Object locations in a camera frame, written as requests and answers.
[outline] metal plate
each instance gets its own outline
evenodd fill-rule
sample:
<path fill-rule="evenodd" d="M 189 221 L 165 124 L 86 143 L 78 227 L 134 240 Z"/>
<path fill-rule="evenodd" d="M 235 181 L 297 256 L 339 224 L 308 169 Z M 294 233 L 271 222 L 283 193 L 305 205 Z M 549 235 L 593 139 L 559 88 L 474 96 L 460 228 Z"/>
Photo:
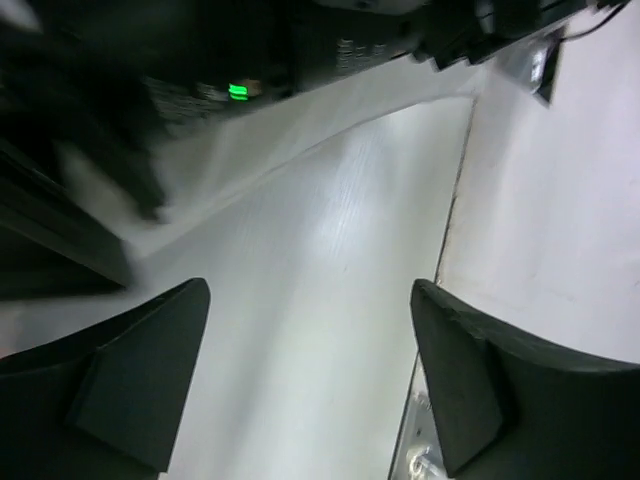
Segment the metal plate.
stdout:
<path fill-rule="evenodd" d="M 447 478 L 424 378 L 424 370 L 418 358 L 389 480 Z"/>

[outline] green light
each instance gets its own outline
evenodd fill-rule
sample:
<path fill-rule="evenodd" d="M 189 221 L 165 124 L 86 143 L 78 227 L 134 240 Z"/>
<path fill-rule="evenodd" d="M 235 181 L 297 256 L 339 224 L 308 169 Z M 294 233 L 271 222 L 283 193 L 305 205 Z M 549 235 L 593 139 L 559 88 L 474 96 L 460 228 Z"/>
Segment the green light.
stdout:
<path fill-rule="evenodd" d="M 232 83 L 229 84 L 229 93 L 231 95 L 249 95 L 249 89 L 247 87 L 243 87 L 242 85 L 234 85 Z"/>

